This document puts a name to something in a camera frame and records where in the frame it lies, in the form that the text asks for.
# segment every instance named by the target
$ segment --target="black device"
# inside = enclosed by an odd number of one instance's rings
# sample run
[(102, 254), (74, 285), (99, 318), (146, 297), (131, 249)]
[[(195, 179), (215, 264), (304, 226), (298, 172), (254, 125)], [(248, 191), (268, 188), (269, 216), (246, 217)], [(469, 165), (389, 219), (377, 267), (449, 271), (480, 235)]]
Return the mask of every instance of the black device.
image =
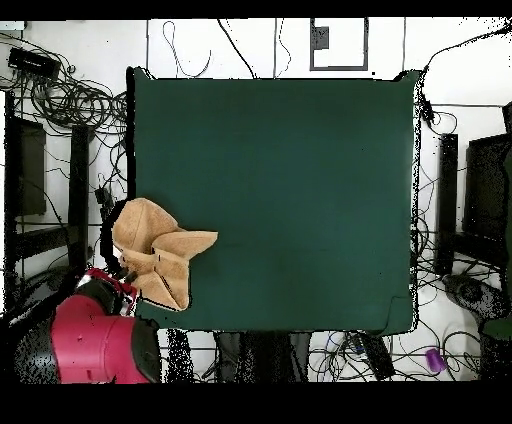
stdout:
[(480, 332), (480, 380), (510, 381), (512, 378), (512, 341), (497, 340)]
[(507, 295), (467, 275), (443, 277), (446, 296), (461, 308), (472, 312), (478, 323), (503, 318), (510, 312)]
[(17, 143), (18, 207), (17, 216), (43, 215), (46, 212), (44, 196), (44, 148), (46, 132), (43, 125), (21, 118), (13, 118), (14, 138)]
[(368, 358), (368, 365), (375, 374), (377, 381), (394, 376), (395, 367), (393, 367), (393, 361), (386, 349), (384, 339), (365, 333), (360, 333), (359, 337)]
[(11, 49), (8, 65), (31, 75), (37, 75), (55, 81), (59, 76), (60, 62), (37, 53), (17, 47)]
[(512, 134), (512, 102), (504, 106), (502, 111), (503, 120), (505, 121), (505, 130), (507, 134)]
[(503, 163), (510, 154), (512, 134), (469, 142), (466, 153), (466, 198), (462, 230), (500, 241), (507, 219), (506, 175)]

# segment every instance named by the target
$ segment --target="green tabletop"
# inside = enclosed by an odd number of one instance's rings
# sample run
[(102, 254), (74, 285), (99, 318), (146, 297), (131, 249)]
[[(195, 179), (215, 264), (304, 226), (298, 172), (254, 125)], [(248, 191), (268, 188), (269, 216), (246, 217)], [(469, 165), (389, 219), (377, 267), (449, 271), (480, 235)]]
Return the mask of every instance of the green tabletop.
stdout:
[(413, 91), (373, 80), (135, 77), (137, 197), (219, 232), (188, 330), (408, 331)]

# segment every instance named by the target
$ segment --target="cable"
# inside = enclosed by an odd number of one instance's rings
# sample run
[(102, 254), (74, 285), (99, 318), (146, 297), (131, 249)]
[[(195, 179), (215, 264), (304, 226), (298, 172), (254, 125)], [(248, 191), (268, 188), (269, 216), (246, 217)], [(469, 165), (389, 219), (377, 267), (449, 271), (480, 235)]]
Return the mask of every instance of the cable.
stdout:
[(283, 41), (281, 40), (281, 33), (283, 31), (283, 25), (284, 25), (284, 18), (281, 21), (281, 28), (279, 29), (279, 37), (277, 37), (279, 44), (281, 44), (281, 47), (286, 50), (286, 53), (288, 54), (288, 63), (286, 64), (286, 69), (279, 72), (276, 78), (279, 78), (283, 72), (286, 72), (288, 70), (288, 67), (290, 66), (290, 63), (292, 61), (292, 55), (290, 54), (290, 51), (286, 48), (286, 46), (283, 44)]
[[(488, 32), (486, 34), (481, 34), (481, 35), (477, 35), (475, 37), (471, 37), (461, 43), (458, 43), (458, 44), (455, 44), (453, 46), (449, 46), (449, 47), (445, 47), (444, 49), (441, 49), (439, 51), (437, 51), (436, 53), (434, 53), (429, 61), (427, 62), (427, 64), (425, 65), (425, 67), (423, 68), (423, 70), (420, 72), (420, 77), (419, 77), (419, 80), (418, 80), (418, 86), (420, 87), (420, 105), (421, 105), (421, 113), (423, 115), (423, 118), (425, 120), (425, 122), (427, 123), (428, 127), (437, 135), (440, 135), (439, 133), (435, 132), (432, 128), (431, 128), (431, 120), (433, 119), (433, 114), (434, 113), (445, 113), (447, 115), (451, 115), (452, 117), (455, 118), (455, 116), (453, 114), (448, 114), (447, 112), (434, 112), (432, 111), (432, 105), (430, 104), (430, 102), (427, 101), (426, 97), (425, 97), (425, 94), (423, 93), (423, 87), (425, 85), (425, 77), (426, 77), (426, 74), (427, 72), (429, 71), (430, 69), (430, 64), (432, 63), (432, 60), (434, 60), (434, 58), (440, 54), (440, 53), (443, 53), (443, 52), (446, 52), (446, 51), (449, 51), (449, 50), (452, 50), (452, 49), (455, 49), (457, 47), (463, 47), (463, 46), (466, 46), (468, 44), (471, 44), (477, 40), (485, 40), (489, 37), (493, 37), (495, 35), (507, 35), (509, 34), (510, 32), (512, 31), (512, 21), (508, 18), (505, 18), (505, 22), (504, 22), (504, 25), (495, 30), (495, 31), (491, 31), (491, 32)], [(455, 118), (455, 128), (452, 130), (452, 132), (450, 134), (452, 134), (455, 129), (457, 128), (457, 118)]]
[[(169, 39), (167, 38), (167, 36), (165, 35), (165, 26), (167, 24), (172, 24), (172, 39), (171, 41), (169, 41)], [(167, 41), (167, 44), (169, 44), (169, 46), (171, 47), (171, 50), (172, 50), (172, 54), (174, 55), (174, 60), (176, 61), (176, 75), (175, 75), (175, 78), (178, 78), (178, 70), (181, 71), (181, 73), (187, 77), (190, 77), (190, 78), (199, 78), (201, 75), (203, 75), (206, 70), (208, 69), (208, 67), (210, 66), (210, 61), (211, 61), (211, 58), (212, 58), (212, 51), (210, 50), (210, 55), (208, 56), (208, 61), (206, 62), (206, 65), (204, 65), (204, 68), (196, 75), (191, 75), (191, 74), (187, 74), (184, 70), (183, 70), (183, 67), (181, 66), (181, 62), (178, 58), (178, 54), (176, 53), (176, 48), (174, 47), (174, 36), (175, 36), (175, 33), (176, 33), (176, 25), (173, 21), (171, 20), (168, 20), (166, 22), (164, 22), (163, 26), (162, 26), (162, 34), (165, 38), (165, 41)]]
[(244, 62), (245, 66), (247, 66), (247, 69), (249, 69), (249, 72), (251, 73), (251, 77), (253, 79), (256, 79), (256, 74), (253, 72), (252, 68), (249, 66), (249, 64), (247, 63), (247, 61), (244, 59), (244, 57), (242, 56), (242, 54), (240, 53), (240, 51), (237, 49), (237, 47), (235, 46), (235, 43), (233, 42), (233, 40), (231, 39), (231, 36), (229, 35), (229, 33), (226, 31), (226, 28), (224, 28), (224, 25), (222, 25), (222, 22), (220, 21), (220, 19), (217, 19), (217, 23), (219, 24), (220, 28), (222, 29), (222, 31), (224, 32), (224, 34), (226, 34), (226, 37), (228, 38), (228, 41), (231, 43), (231, 46), (233, 46), (233, 48), (235, 49), (235, 52), (238, 54), (238, 56), (240, 57), (240, 59), (242, 59), (242, 61)]
[[(448, 334), (444, 340), (443, 340), (443, 343), (441, 345), (441, 355), (446, 363), (446, 366), (447, 366), (447, 371), (448, 371), (448, 374), (450, 375), (451, 379), (453, 381), (457, 381), (457, 379), (455, 378), (455, 376), (453, 375), (452, 371), (455, 371), (457, 372), (456, 370), (453, 370), (451, 367), (450, 367), (450, 364), (448, 363), (448, 359), (455, 359), (453, 355), (451, 355), (449, 352), (447, 352), (446, 350), (446, 343), (448, 342), (448, 340), (450, 338), (452, 338), (453, 336), (457, 336), (457, 335), (464, 335), (464, 336), (467, 336), (467, 337), (470, 337), (472, 338), (473, 340), (475, 340), (478, 344), (480, 344), (480, 339), (478, 339), (477, 337), (475, 337), (473, 334), (471, 333), (468, 333), (467, 331), (454, 331), (450, 334)], [(469, 353), (467, 352), (464, 352), (464, 357), (471, 357), (473, 360), (473, 356), (472, 355), (469, 355)], [(455, 359), (455, 361), (459, 364), (459, 369), (460, 369), (460, 364), (462, 365), (465, 365), (463, 364), (461, 361), (458, 361), (457, 359)]]

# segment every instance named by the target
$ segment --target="white floor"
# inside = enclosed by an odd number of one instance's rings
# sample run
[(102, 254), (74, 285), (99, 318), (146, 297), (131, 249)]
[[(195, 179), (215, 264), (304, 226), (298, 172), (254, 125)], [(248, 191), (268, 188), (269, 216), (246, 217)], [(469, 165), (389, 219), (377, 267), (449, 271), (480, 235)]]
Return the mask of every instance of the white floor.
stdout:
[[(280, 78), (322, 78), (322, 77), (372, 77), (382, 79), (394, 78), (402, 69), (422, 69), (431, 56), (445, 48), (466, 39), (494, 30), (498, 21), (486, 18), (370, 18), (369, 20), (369, 69), (367, 72), (310, 72), (309, 71), (309, 19), (277, 19), (277, 30), (281, 35), (276, 44), (276, 67), (274, 71), (274, 19), (230, 20), (222, 23), (231, 34), (234, 43), (250, 64), (258, 77), (271, 78), (274, 74)], [(358, 31), (354, 22), (342, 19), (318, 19), (317, 26), (329, 25), (331, 40), (329, 55), (315, 57), (318, 63), (346, 65), (357, 62), (358, 56), (353, 48), (346, 46), (347, 28)], [(181, 63), (181, 70), (176, 66), (173, 50), (166, 41), (173, 38), (176, 55)], [(148, 67), (155, 77), (185, 77), (193, 75), (208, 67), (201, 75), (204, 78), (250, 78), (251, 75), (242, 60), (228, 42), (225, 34), (215, 20), (164, 20), (147, 21), (58, 21), (29, 22), (23, 33), (11, 33), (22, 36), (37, 46), (59, 53), (76, 67), (74, 77), (93, 80), (107, 86), (114, 95), (126, 90), (125, 71), (128, 66)], [(460, 165), (464, 168), (465, 146), (476, 138), (502, 134), (505, 132), (500, 106), (512, 101), (512, 68), (510, 38), (491, 37), (466, 46), (438, 54), (430, 65), (425, 83), (425, 94), (440, 112), (437, 132), (450, 132), (455, 122), (448, 112), (457, 118), (455, 132), (459, 135)], [(7, 41), (0, 37), (0, 42)], [(0, 75), (9, 76), (9, 69), (4, 65), (10, 46), (0, 44)], [(29, 101), (25, 101), (24, 112), (31, 113)], [(54, 134), (46, 126), (49, 134)], [(423, 125), (420, 187), (435, 180), (437, 176), (438, 137)], [(109, 136), (105, 140), (109, 145), (117, 138)], [(96, 139), (91, 145), (91, 161), (96, 157), (100, 142)], [(47, 138), (47, 181), (46, 191), (62, 217), (67, 220), (68, 181), (61, 172), (50, 171), (61, 168), (69, 175), (70, 148), (66, 138), (49, 136)], [(99, 151), (97, 159), (90, 166), (90, 183), (97, 187), (102, 175), (112, 171), (109, 150)], [(459, 218), (463, 210), (464, 171), (459, 172)], [(115, 184), (115, 195), (122, 197), (122, 181)], [(420, 209), (430, 230), (435, 226), (435, 189), (436, 184), (427, 185), (420, 192)], [(99, 209), (93, 194), (90, 196), (89, 219), (91, 224), (101, 222)], [(41, 228), (55, 224), (51, 209), (42, 217), (25, 217), (27, 229)], [(94, 245), (99, 237), (99, 227), (92, 225), (89, 229), (90, 244)], [(54, 259), (65, 254), (66, 249), (57, 249), (20, 263), (18, 272), (26, 276), (33, 275)], [(95, 265), (102, 266), (103, 260), (96, 248)], [(457, 264), (458, 269), (466, 267)], [(419, 278), (429, 282), (435, 277), (421, 272)], [(499, 282), (490, 279), (492, 284)], [(477, 335), (472, 317), (453, 305), (434, 284), (424, 284), (419, 290), (420, 320), (418, 328), (411, 333), (395, 336), (392, 342), (392, 355), (395, 368), (400, 373), (414, 376), (416, 379), (432, 379), (428, 376), (424, 346), (438, 345), (454, 331), (467, 331)], [(341, 334), (332, 335), (328, 346), (329, 333), (316, 333), (313, 336), (311, 350), (335, 350), (335, 342)], [(211, 334), (195, 332), (189, 334), (193, 350), (196, 372), (201, 375), (212, 363), (215, 352)], [(458, 380), (470, 380), (474, 377), (468, 354), (478, 359), (479, 347), (465, 335), (451, 336), (446, 343), (446, 350), (456, 359), (449, 360), (453, 375)], [(374, 379), (366, 366), (357, 360), (352, 365), (363, 372), (367, 380)], [(309, 378), (311, 381), (332, 381), (329, 373), (319, 374), (325, 369), (325, 353), (312, 353), (310, 356)], [(356, 375), (353, 368), (345, 366), (343, 377)], [(451, 379), (444, 371), (436, 377), (440, 380)], [(405, 379), (400, 374), (393, 380)]]

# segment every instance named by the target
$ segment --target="black cable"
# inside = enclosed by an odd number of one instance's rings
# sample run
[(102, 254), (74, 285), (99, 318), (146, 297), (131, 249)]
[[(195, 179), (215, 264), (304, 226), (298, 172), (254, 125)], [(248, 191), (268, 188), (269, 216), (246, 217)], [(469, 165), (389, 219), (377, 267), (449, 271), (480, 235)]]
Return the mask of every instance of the black cable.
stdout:
[[(471, 334), (471, 333), (467, 332), (467, 331), (454, 331), (454, 332), (452, 332), (452, 333), (448, 334), (448, 335), (444, 338), (443, 343), (442, 343), (442, 345), (441, 345), (441, 355), (442, 355), (442, 357), (443, 357), (443, 359), (444, 359), (444, 361), (445, 361), (445, 363), (446, 363), (446, 366), (447, 366), (447, 368), (446, 368), (446, 369), (447, 369), (447, 371), (448, 371), (448, 374), (450, 375), (450, 377), (451, 377), (451, 379), (452, 379), (453, 381), (457, 381), (457, 379), (456, 379), (456, 378), (455, 378), (455, 376), (452, 374), (452, 371), (453, 371), (453, 370), (452, 370), (452, 368), (450, 367), (450, 364), (448, 363), (448, 359), (449, 359), (449, 358), (450, 358), (450, 359), (455, 359), (455, 358), (453, 357), (453, 355), (450, 355), (449, 353), (447, 354), (447, 350), (446, 350), (446, 343), (448, 342), (448, 340), (449, 340), (450, 338), (452, 338), (453, 336), (457, 336), (457, 335), (464, 335), (464, 336), (470, 337), (470, 338), (472, 338), (473, 340), (475, 340), (478, 344), (480, 344), (480, 339), (479, 339), (479, 338), (477, 338), (476, 336), (474, 336), (473, 334)], [(457, 360), (456, 360), (456, 362), (459, 364), (459, 368), (460, 368), (460, 364), (461, 364), (462, 362), (461, 362), (461, 361), (457, 361)]]
[(233, 48), (235, 49), (235, 52), (238, 54), (238, 57), (240, 57), (240, 59), (242, 59), (242, 61), (245, 63), (245, 66), (247, 66), (247, 69), (249, 69), (249, 72), (251, 73), (251, 77), (253, 79), (256, 78), (256, 75), (254, 74), (252, 68), (249, 66), (249, 64), (247, 63), (247, 61), (244, 59), (244, 57), (242, 56), (242, 54), (240, 53), (240, 51), (238, 50), (238, 48), (235, 46), (235, 43), (233, 42), (233, 40), (231, 39), (231, 36), (229, 35), (229, 33), (226, 31), (226, 28), (224, 28), (224, 25), (222, 25), (222, 22), (220, 21), (220, 19), (217, 19), (217, 23), (219, 24), (220, 28), (222, 29), (222, 31), (224, 32), (224, 34), (226, 34), (226, 37), (228, 38), (229, 42), (231, 43), (231, 46), (233, 46)]
[[(169, 39), (165, 35), (165, 26), (167, 24), (172, 24), (172, 39), (171, 39), (171, 41), (169, 41)], [(180, 62), (180, 60), (178, 58), (178, 53), (176, 53), (176, 48), (174, 46), (174, 36), (175, 36), (175, 33), (176, 33), (176, 25), (175, 25), (175, 23), (173, 21), (171, 21), (171, 20), (168, 20), (168, 21), (164, 22), (164, 24), (162, 25), (162, 35), (164, 36), (165, 41), (167, 41), (167, 44), (169, 44), (169, 46), (171, 47), (172, 54), (174, 55), (174, 60), (176, 61), (176, 75), (175, 75), (175, 78), (178, 78), (178, 70), (180, 70), (181, 73), (183, 75), (187, 76), (187, 77), (199, 78), (201, 75), (203, 75), (206, 72), (206, 70), (210, 66), (210, 61), (212, 59), (212, 51), (210, 50), (210, 55), (208, 56), (208, 61), (206, 62), (206, 65), (204, 65), (203, 69), (199, 73), (197, 73), (196, 75), (187, 74), (183, 70), (183, 67), (181, 66), (181, 62)]]
[(281, 28), (279, 28), (279, 37), (277, 38), (279, 41), (279, 44), (281, 44), (281, 47), (286, 50), (286, 53), (288, 54), (288, 63), (286, 64), (286, 68), (279, 72), (276, 78), (279, 78), (283, 72), (286, 72), (288, 70), (288, 67), (290, 66), (290, 63), (292, 61), (292, 55), (290, 54), (290, 51), (286, 48), (286, 46), (283, 44), (283, 41), (281, 40), (281, 33), (283, 32), (283, 25), (284, 25), (284, 18), (281, 21)]

